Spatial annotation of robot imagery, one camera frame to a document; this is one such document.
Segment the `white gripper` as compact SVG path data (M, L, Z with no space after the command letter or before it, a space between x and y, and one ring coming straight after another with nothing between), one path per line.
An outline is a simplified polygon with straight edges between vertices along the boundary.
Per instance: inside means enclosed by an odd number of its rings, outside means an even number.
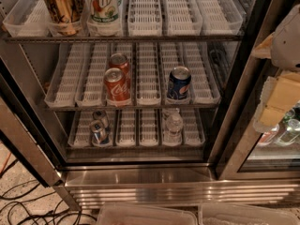
M274 128L300 101L300 4L290 10L274 34L256 46L251 55L259 59L271 58L275 67L290 70L276 78L268 77L263 84L253 127L264 133Z

